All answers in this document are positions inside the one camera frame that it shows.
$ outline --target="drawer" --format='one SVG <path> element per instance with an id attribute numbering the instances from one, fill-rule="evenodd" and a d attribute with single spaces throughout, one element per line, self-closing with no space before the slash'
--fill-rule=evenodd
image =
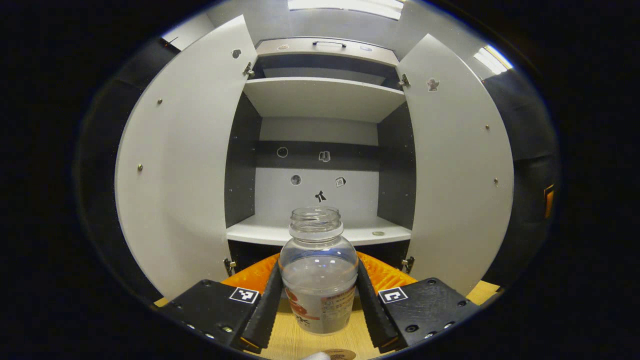
<path id="1" fill-rule="evenodd" d="M 330 54 L 372 61 L 395 67 L 398 64 L 396 54 L 383 47 L 335 38 L 279 38 L 263 40 L 259 43 L 258 57 L 280 54 Z"/>

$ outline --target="open cabinet door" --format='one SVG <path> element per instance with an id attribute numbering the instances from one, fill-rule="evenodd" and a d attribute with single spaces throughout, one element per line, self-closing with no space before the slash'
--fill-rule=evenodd
<path id="1" fill-rule="evenodd" d="M 509 139 L 480 80 L 431 35 L 397 72 L 410 83 L 404 94 L 415 139 L 411 275 L 437 277 L 466 295 L 489 269 L 511 216 Z"/>
<path id="2" fill-rule="evenodd" d="M 115 172 L 120 226 L 168 299 L 199 280 L 227 277 L 227 146 L 243 71 L 256 57 L 242 15 L 216 28 L 154 78 L 123 131 Z"/>

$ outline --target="orange light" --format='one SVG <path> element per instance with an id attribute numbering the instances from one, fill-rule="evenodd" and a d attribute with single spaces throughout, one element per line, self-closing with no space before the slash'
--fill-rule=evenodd
<path id="1" fill-rule="evenodd" d="M 553 187 L 553 185 L 549 186 L 547 189 L 545 189 L 545 193 L 547 193 L 547 190 L 550 190 Z M 551 190 L 549 191 L 546 196 L 547 198 L 547 207 L 545 209 L 545 218 L 549 218 L 551 216 L 551 209 L 553 207 L 553 203 L 554 203 L 554 191 Z"/>

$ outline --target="door hinge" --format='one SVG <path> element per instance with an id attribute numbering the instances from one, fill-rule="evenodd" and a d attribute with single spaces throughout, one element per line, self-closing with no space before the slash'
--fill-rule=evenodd
<path id="1" fill-rule="evenodd" d="M 255 72 L 251 69 L 251 62 L 249 61 L 248 64 L 246 64 L 246 67 L 244 68 L 244 71 L 242 71 L 242 75 L 249 75 L 249 77 L 252 77 L 255 75 Z"/>
<path id="2" fill-rule="evenodd" d="M 402 266 L 403 268 L 405 268 L 404 272 L 406 272 L 407 274 L 411 273 L 411 269 L 413 268 L 414 261 L 415 259 L 413 258 L 413 256 L 409 257 L 408 259 L 402 260 Z"/>
<path id="3" fill-rule="evenodd" d="M 229 276 L 233 275 L 231 270 L 236 267 L 236 265 L 237 265 L 236 262 L 235 261 L 231 261 L 229 259 L 225 259 L 224 263 L 225 263 L 225 269 L 227 270 L 227 275 L 229 275 Z"/>
<path id="4" fill-rule="evenodd" d="M 398 86 L 411 86 L 411 84 L 409 84 L 409 79 L 407 79 L 406 77 L 406 74 L 402 74 L 402 78 L 400 79 L 400 81 L 398 81 Z"/>

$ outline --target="cabinet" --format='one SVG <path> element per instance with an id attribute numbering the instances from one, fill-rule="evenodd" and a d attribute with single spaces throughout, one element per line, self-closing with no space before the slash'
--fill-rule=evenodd
<path id="1" fill-rule="evenodd" d="M 115 193 L 127 244 L 168 299 L 224 279 L 237 243 L 283 245 L 290 211 L 319 203 L 340 208 L 354 245 L 407 243 L 412 276 L 466 294 L 502 243 L 513 163 L 490 96 L 432 36 L 401 61 L 343 39 L 254 47 L 240 16 L 147 87 Z"/>

